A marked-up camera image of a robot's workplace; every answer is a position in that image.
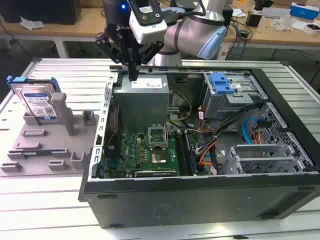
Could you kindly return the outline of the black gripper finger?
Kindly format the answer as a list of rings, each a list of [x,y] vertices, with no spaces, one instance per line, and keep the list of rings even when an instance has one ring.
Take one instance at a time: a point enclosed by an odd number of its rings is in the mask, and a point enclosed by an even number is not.
[[[99,33],[94,39],[94,43],[102,50],[113,62],[122,64],[128,72],[130,82],[134,81],[134,65],[129,53],[129,45],[125,34],[117,31],[115,34],[109,34],[104,31]]]
[[[163,47],[163,41],[144,45],[139,44],[136,40],[133,42],[133,81],[138,78],[140,66],[146,65]]]

